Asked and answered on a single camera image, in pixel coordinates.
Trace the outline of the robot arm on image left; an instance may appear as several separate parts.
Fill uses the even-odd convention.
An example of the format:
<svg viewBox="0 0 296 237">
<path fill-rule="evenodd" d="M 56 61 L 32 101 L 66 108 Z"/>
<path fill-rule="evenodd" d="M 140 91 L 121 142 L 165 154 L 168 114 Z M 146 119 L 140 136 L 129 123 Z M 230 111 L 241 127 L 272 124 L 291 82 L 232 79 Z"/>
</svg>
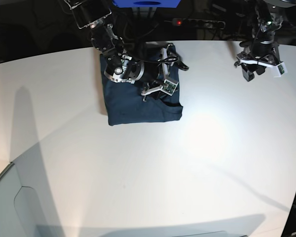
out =
<svg viewBox="0 0 296 237">
<path fill-rule="evenodd" d="M 91 43 L 106 62 L 105 77 L 115 83 L 141 87 L 141 96 L 172 96 L 179 81 L 171 69 L 188 71 L 171 42 L 145 42 L 124 12 L 112 11 L 103 0 L 67 0 L 77 26 L 89 28 Z"/>
</svg>

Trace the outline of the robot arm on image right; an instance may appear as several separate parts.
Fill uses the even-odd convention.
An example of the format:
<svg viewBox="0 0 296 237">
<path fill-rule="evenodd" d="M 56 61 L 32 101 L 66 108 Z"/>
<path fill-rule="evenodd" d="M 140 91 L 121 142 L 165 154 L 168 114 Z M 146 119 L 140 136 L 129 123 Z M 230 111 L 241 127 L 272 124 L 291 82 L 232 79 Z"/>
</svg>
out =
<svg viewBox="0 0 296 237">
<path fill-rule="evenodd" d="M 236 55 L 234 67 L 241 67 L 247 82 L 269 68 L 275 78 L 286 74 L 287 67 L 280 59 L 275 33 L 282 28 L 285 8 L 296 7 L 296 0 L 249 0 L 251 37 L 239 43 L 243 50 Z"/>
</svg>

